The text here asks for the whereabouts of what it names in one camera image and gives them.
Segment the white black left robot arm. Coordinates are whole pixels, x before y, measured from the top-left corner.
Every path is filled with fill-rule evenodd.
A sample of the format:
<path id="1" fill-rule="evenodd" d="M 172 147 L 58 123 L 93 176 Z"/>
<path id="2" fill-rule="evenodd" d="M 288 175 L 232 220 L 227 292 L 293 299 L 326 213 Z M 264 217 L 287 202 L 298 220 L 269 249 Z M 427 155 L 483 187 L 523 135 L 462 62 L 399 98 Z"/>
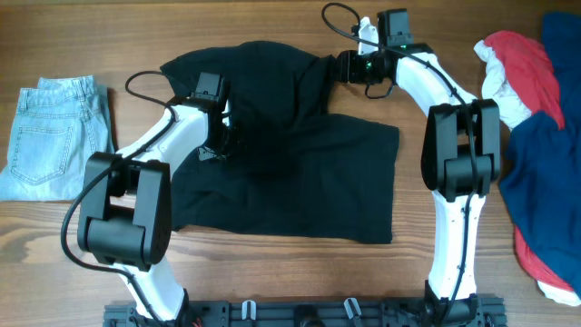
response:
<path id="1" fill-rule="evenodd" d="M 171 179 L 190 154 L 223 159 L 231 150 L 229 83 L 202 73 L 162 119 L 115 154 L 96 152 L 84 188 L 65 215 L 61 245 L 75 264 L 116 273 L 135 304 L 110 308 L 106 326 L 198 326 L 201 321 L 165 257 L 172 227 Z"/>

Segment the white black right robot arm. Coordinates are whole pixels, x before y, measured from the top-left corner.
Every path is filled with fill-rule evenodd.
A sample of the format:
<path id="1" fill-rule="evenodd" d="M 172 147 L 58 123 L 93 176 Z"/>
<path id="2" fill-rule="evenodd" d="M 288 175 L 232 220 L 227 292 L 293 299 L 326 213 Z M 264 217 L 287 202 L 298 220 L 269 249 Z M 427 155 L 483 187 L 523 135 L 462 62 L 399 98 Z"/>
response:
<path id="1" fill-rule="evenodd" d="M 355 50 L 338 57 L 335 78 L 371 87 L 390 81 L 407 92 L 428 118 L 421 175 L 436 210 L 435 250 L 423 297 L 395 300 L 391 324 L 404 316 L 419 326 L 491 326 L 499 299 L 477 294 L 474 261 L 478 221 L 490 186 L 500 174 L 499 108 L 462 89 L 433 50 L 417 44 L 406 9 L 357 15 L 345 37 Z"/>

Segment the black t-shirt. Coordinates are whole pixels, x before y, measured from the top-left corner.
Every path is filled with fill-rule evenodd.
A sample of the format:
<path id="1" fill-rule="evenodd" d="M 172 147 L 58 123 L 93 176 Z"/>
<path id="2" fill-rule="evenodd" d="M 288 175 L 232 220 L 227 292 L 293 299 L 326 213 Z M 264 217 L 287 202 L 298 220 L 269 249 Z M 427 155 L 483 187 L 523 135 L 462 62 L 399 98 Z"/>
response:
<path id="1" fill-rule="evenodd" d="M 232 151 L 209 160 L 191 152 L 175 169 L 174 230 L 391 242 L 399 129 L 329 112 L 334 63 L 254 41 L 162 66 L 180 96 L 203 73 L 231 85 Z"/>

